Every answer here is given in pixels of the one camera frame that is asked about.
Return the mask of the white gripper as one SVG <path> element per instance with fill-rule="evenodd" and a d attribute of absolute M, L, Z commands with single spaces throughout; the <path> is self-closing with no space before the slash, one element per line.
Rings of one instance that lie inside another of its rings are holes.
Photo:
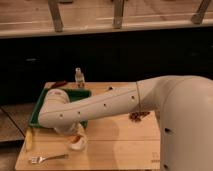
<path fill-rule="evenodd" d="M 72 135 L 85 135 L 85 130 L 83 126 L 80 123 L 73 123 L 71 126 L 62 126 L 62 127 L 56 127 L 55 131 L 64 136 L 72 136 Z"/>

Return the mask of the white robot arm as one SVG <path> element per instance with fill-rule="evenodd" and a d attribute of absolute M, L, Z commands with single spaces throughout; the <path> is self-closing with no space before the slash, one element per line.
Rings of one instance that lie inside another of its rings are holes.
<path fill-rule="evenodd" d="M 46 105 L 39 124 L 46 128 L 130 112 L 160 116 L 160 170 L 213 171 L 213 80 L 161 76 L 72 103 Z"/>

